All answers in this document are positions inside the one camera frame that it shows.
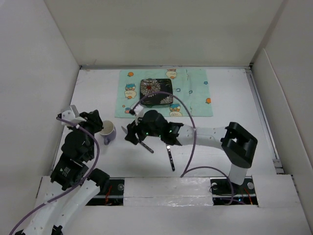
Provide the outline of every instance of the mug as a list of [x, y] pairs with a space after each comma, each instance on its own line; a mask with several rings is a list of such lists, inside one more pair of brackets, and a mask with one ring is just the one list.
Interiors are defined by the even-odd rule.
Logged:
[[108, 145], [116, 137], [116, 128], [113, 122], [103, 121], [103, 129], [99, 132], [104, 139], [104, 145]]

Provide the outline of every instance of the cartoon character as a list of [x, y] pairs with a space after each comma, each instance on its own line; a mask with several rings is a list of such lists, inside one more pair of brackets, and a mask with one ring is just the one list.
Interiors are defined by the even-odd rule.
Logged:
[[170, 105], [170, 116], [171, 117], [182, 117], [180, 112], [180, 104], [171, 104]]
[[166, 76], [168, 78], [172, 78], [172, 79], [176, 78], [176, 76], [177, 76], [176, 69], [168, 69], [166, 72]]
[[134, 99], [137, 95], [137, 92], [135, 92], [136, 85], [134, 83], [126, 84], [125, 87], [125, 97], [127, 99]]

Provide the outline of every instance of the light blue placemat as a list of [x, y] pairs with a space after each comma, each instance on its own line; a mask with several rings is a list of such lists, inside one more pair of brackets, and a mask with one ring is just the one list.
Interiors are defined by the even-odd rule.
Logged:
[[[131, 106], [139, 101], [140, 81], [148, 78], [170, 78], [173, 94], [188, 107], [192, 116], [213, 116], [209, 83], [203, 69], [168, 69], [168, 70], [122, 70], [119, 75], [115, 117], [133, 118], [129, 114]], [[165, 117], [188, 116], [180, 102], [145, 108], [145, 112], [156, 109]]]

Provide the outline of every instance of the white wall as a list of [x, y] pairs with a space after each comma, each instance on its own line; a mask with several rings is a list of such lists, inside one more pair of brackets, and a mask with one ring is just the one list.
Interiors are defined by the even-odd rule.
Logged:
[[285, 171], [294, 175], [313, 228], [313, 5], [287, 5], [253, 66]]
[[78, 64], [247, 66], [282, 0], [45, 0]]
[[78, 70], [43, 0], [0, 0], [0, 234], [34, 205]]

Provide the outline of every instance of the floral pattern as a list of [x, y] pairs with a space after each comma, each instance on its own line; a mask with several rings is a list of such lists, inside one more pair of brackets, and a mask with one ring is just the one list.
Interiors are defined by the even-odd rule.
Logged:
[[161, 90], [161, 85], [155, 79], [146, 79], [140, 84], [140, 92], [143, 95], [148, 95], [153, 92], [159, 92]]
[[172, 96], [168, 96], [168, 97], [165, 97], [164, 99], [162, 99], [160, 101], [160, 104], [170, 104], [173, 102], [173, 97]]

